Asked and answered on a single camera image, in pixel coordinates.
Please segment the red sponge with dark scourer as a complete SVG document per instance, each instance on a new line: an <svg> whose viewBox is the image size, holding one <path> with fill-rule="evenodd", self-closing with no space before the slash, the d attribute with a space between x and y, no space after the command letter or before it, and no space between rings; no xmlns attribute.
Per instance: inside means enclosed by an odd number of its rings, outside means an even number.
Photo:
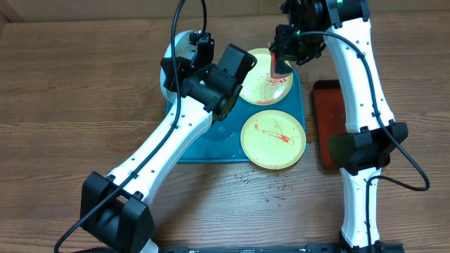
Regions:
<svg viewBox="0 0 450 253"><path fill-rule="evenodd" d="M271 53L270 78L283 79L292 74L293 69L281 59L276 58L275 53Z"/></svg>

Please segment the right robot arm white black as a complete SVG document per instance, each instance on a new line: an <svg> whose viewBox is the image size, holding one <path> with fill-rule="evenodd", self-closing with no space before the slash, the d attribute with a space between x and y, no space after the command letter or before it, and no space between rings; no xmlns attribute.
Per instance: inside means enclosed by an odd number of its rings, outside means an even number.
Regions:
<svg viewBox="0 0 450 253"><path fill-rule="evenodd" d="M287 74L298 65L332 56L345 113L345 132L327 137L332 163L340 170L344 221L336 252L403 252L387 244L376 227L377 187L390 153L408 136L385 100L371 46L367 1L285 1L288 24L278 25L270 43L272 69Z"/></svg>

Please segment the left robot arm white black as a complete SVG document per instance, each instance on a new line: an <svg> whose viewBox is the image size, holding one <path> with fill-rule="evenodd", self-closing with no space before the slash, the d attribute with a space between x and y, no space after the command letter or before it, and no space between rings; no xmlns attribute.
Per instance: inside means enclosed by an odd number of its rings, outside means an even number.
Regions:
<svg viewBox="0 0 450 253"><path fill-rule="evenodd" d="M150 206L162 182L190 145L224 120L257 64L229 44L217 64L214 39L193 30L175 36L162 58L160 85L172 104L160 125L107 176L93 172L82 186L81 228L114 252L160 252Z"/></svg>

